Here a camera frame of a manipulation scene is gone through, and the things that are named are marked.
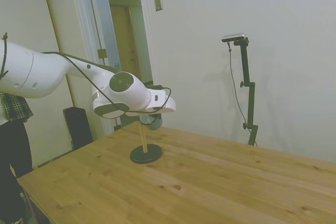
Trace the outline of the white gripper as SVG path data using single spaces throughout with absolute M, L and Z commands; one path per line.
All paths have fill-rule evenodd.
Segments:
M 172 98 L 166 101 L 166 97 L 152 98 L 149 105 L 144 109 L 144 114 L 158 114 L 157 118 L 162 119 L 162 113 L 170 113 L 176 111 L 176 103 Z M 146 124 L 146 115 L 140 115 L 140 122 Z

